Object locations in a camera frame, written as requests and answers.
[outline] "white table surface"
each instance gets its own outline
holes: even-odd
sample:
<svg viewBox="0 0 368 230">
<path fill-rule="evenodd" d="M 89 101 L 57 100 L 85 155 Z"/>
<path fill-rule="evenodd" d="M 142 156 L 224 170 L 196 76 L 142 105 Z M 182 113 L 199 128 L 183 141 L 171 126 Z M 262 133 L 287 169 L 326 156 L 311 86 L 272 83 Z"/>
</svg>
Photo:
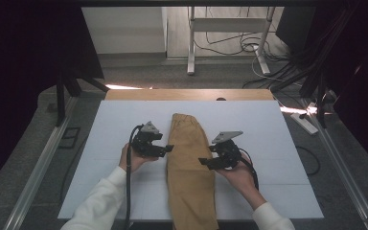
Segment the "white table surface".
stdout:
<svg viewBox="0 0 368 230">
<path fill-rule="evenodd" d="M 164 134 L 153 144 L 167 145 L 174 113 L 195 116 L 210 143 L 220 131 L 243 131 L 233 140 L 251 155 L 260 191 L 273 207 L 290 219 L 323 218 L 275 101 L 102 101 L 58 218 L 70 219 L 95 184 L 113 171 L 137 125 L 152 121 Z M 166 157 L 132 175 L 132 221 L 171 221 L 165 169 Z M 118 219 L 125 218 L 123 207 Z M 216 208 L 218 220 L 252 219 L 250 206 L 219 174 Z"/>
</svg>

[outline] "wall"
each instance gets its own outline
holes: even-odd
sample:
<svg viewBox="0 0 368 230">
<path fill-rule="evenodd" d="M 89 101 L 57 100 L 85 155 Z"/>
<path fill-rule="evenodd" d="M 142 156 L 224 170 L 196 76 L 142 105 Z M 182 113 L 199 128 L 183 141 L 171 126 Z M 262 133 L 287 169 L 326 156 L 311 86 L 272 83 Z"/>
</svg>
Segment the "wall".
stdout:
<svg viewBox="0 0 368 230">
<path fill-rule="evenodd" d="M 165 53 L 166 8 L 82 8 L 97 54 Z"/>
</svg>

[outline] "hand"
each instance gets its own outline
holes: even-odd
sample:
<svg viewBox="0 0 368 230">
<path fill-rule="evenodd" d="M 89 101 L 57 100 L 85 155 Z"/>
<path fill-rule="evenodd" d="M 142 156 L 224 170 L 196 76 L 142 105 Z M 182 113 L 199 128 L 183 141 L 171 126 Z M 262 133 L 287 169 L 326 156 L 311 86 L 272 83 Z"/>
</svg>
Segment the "hand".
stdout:
<svg viewBox="0 0 368 230">
<path fill-rule="evenodd" d="M 124 171 L 127 170 L 127 148 L 129 143 L 126 143 L 122 148 L 121 159 L 119 160 L 119 167 Z M 156 161 L 158 157 L 144 157 L 139 155 L 133 148 L 131 149 L 131 172 L 137 171 L 143 164 L 149 161 Z"/>
<path fill-rule="evenodd" d="M 244 153 L 241 157 L 252 164 Z M 253 210 L 266 203 L 263 196 L 255 187 L 255 182 L 249 168 L 242 161 L 232 170 L 217 170 L 217 173 L 225 176 L 229 183 L 247 200 Z"/>
</svg>

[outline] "khaki pants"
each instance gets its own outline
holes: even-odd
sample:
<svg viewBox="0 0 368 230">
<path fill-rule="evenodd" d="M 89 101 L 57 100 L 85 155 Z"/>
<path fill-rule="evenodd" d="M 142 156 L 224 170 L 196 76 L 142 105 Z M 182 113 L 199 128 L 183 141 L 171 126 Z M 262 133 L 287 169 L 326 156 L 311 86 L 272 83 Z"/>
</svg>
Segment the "khaki pants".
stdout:
<svg viewBox="0 0 368 230">
<path fill-rule="evenodd" d="M 172 115 L 167 182 L 172 220 L 177 230 L 219 229 L 215 211 L 215 172 L 198 157 L 211 158 L 208 140 L 195 117 Z"/>
</svg>

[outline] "gray floor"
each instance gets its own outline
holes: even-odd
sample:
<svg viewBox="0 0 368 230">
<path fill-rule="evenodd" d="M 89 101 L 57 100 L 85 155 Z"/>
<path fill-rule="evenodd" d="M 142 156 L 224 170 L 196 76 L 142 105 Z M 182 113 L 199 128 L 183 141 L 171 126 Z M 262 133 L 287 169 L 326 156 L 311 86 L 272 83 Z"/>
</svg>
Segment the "gray floor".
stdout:
<svg viewBox="0 0 368 230">
<path fill-rule="evenodd" d="M 121 66 L 122 64 L 117 62 L 112 64 L 112 58 L 102 59 L 103 66 L 107 66 L 103 68 L 105 75 L 103 82 L 146 88 L 151 86 L 154 88 L 242 88 L 245 81 L 258 78 L 253 74 L 250 59 L 231 60 L 233 63 L 222 63 L 226 60 L 205 60 L 197 66 L 195 77 L 188 77 L 186 64 L 176 60 L 132 60 L 129 63 L 135 61 L 145 64 Z M 281 65 L 281 63 L 271 63 L 270 68 L 276 70 Z M 59 229 L 64 223 L 57 219 L 61 197 L 66 193 L 73 171 L 77 166 L 78 157 L 81 154 L 79 146 L 83 147 L 83 140 L 89 133 L 99 102 L 104 98 L 104 93 L 91 85 L 84 82 L 81 85 L 85 92 L 79 98 L 68 126 L 80 128 L 77 143 L 71 149 L 57 150 L 21 229 Z M 247 86 L 247 88 L 255 87 L 254 84 Z M 298 88 L 299 86 L 296 85 L 286 88 L 283 92 L 288 96 L 283 93 L 275 95 L 285 106 L 299 108 L 298 101 L 294 100 L 298 99 Z M 53 109 L 53 104 L 56 102 L 55 92 L 55 89 L 51 88 L 40 95 L 39 107 L 31 124 L 8 163 L 0 172 L 0 229 L 5 225 L 54 128 L 57 116 Z M 331 104 L 327 107 L 327 112 L 330 113 L 326 116 L 328 131 L 337 142 L 343 158 L 368 199 L 368 155 L 333 113 Z M 312 151 L 321 163 L 319 173 L 310 176 L 309 179 L 325 218 L 294 219 L 293 223 L 297 229 L 365 229 L 354 203 L 339 179 L 318 136 L 308 135 L 290 119 L 288 113 L 284 113 L 284 117 L 295 144 Z M 64 147 L 70 144 L 69 140 L 62 140 L 60 143 Z M 316 163 L 313 158 L 303 150 L 298 151 L 306 171 L 314 171 Z M 132 229 L 171 229 L 171 225 L 169 223 L 161 225 L 136 223 Z M 254 223 L 222 223 L 221 229 L 256 229 L 256 226 Z"/>
</svg>

